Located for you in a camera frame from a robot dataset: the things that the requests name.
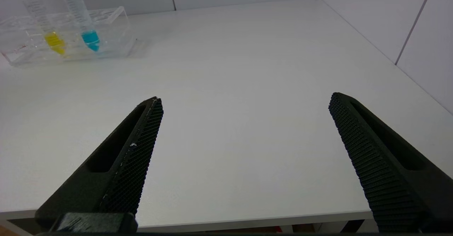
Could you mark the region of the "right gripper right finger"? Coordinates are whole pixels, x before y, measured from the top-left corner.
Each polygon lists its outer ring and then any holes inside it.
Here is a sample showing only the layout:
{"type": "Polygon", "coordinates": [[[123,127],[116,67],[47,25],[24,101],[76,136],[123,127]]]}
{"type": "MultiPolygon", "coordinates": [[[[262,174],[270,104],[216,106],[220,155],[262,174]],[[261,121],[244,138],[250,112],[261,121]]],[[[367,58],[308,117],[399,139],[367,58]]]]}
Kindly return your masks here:
{"type": "Polygon", "coordinates": [[[380,233],[451,234],[453,181],[355,98],[329,106],[380,233]]]}

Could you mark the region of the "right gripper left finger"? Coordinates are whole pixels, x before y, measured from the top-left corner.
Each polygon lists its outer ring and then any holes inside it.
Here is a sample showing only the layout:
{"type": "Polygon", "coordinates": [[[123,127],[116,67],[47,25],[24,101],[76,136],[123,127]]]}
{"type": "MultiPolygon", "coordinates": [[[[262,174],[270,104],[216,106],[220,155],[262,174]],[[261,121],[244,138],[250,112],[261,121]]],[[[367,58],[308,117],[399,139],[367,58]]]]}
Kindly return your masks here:
{"type": "Polygon", "coordinates": [[[137,105],[38,208],[44,234],[134,234],[163,119],[162,100],[137,105]]]}

